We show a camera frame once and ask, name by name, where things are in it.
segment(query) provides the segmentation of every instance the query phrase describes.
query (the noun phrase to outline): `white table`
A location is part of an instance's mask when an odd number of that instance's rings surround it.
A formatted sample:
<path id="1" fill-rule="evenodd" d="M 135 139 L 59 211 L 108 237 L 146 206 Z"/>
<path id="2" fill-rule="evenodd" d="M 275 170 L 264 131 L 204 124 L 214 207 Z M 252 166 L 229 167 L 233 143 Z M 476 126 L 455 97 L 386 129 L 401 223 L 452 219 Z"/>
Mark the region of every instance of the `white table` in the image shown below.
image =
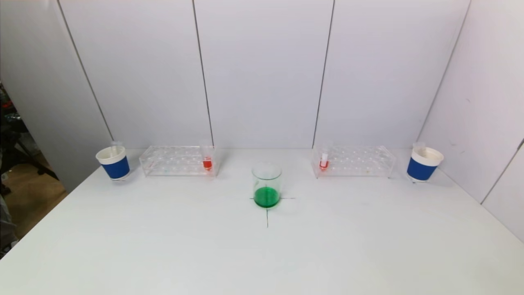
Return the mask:
<path id="1" fill-rule="evenodd" d="M 309 150 L 231 150 L 216 179 L 100 168 L 0 261 L 0 294 L 524 294 L 524 245 L 437 170 L 316 179 Z M 284 171 L 255 205 L 250 167 Z"/>

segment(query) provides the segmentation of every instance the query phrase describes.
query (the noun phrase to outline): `wooden floor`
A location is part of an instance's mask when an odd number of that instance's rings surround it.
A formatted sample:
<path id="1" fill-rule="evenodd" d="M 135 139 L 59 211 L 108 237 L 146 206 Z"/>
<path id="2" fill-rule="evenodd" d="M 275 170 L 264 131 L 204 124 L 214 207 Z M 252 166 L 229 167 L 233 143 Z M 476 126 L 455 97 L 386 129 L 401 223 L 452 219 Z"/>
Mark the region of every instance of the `wooden floor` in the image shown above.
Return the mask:
<path id="1" fill-rule="evenodd" d="M 43 155 L 35 158 L 49 167 Z M 11 189 L 11 193 L 4 199 L 13 223 L 18 226 L 16 236 L 22 239 L 68 193 L 59 181 L 47 174 L 38 175 L 37 169 L 29 164 L 17 165 L 7 175 L 9 179 L 3 184 Z"/>

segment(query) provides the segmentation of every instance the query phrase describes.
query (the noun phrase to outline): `white wall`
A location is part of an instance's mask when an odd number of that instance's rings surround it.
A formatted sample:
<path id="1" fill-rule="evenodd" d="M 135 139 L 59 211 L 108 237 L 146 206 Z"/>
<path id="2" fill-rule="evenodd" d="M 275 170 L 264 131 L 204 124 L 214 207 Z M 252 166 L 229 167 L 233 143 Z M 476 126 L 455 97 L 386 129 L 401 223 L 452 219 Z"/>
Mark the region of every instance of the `white wall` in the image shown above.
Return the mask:
<path id="1" fill-rule="evenodd" d="M 524 147 L 482 205 L 524 242 Z"/>
<path id="2" fill-rule="evenodd" d="M 0 79 L 67 191 L 111 137 L 56 1 L 2 1 Z"/>
<path id="3" fill-rule="evenodd" d="M 191 0 L 61 5 L 116 140 L 128 148 L 211 144 Z"/>
<path id="4" fill-rule="evenodd" d="M 198 0 L 215 144 L 310 148 L 333 0 Z"/>
<path id="5" fill-rule="evenodd" d="M 469 2 L 336 1 L 315 141 L 410 147 Z"/>
<path id="6" fill-rule="evenodd" d="M 420 140 L 481 202 L 524 138 L 524 2 L 473 0 Z"/>

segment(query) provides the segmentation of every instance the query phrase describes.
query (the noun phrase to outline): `test tube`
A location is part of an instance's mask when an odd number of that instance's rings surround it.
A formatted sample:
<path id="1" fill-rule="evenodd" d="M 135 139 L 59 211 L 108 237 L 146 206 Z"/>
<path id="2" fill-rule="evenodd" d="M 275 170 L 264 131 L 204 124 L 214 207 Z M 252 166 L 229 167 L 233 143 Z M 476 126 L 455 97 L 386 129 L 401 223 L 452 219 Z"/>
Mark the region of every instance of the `test tube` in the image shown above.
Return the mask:
<path id="1" fill-rule="evenodd" d="M 333 143 L 331 141 L 324 142 L 320 149 L 320 171 L 326 171 L 329 167 L 329 157 L 331 152 L 331 147 Z"/>
<path id="2" fill-rule="evenodd" d="M 204 165 L 204 169 L 206 171 L 211 171 L 213 168 L 213 151 L 214 148 L 211 145 L 206 145 L 201 143 L 200 144 L 200 153 L 202 154 L 202 164 Z"/>

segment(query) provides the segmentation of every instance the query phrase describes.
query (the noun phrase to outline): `glass beaker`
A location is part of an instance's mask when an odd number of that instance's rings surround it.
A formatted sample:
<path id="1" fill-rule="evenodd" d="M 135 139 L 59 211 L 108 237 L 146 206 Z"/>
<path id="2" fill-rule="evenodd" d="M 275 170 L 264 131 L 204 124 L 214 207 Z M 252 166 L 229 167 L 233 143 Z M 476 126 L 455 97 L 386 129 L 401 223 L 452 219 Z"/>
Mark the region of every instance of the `glass beaker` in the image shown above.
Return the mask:
<path id="1" fill-rule="evenodd" d="M 270 162 L 260 162 L 252 169 L 253 200 L 263 208 L 275 206 L 280 200 L 282 169 Z"/>

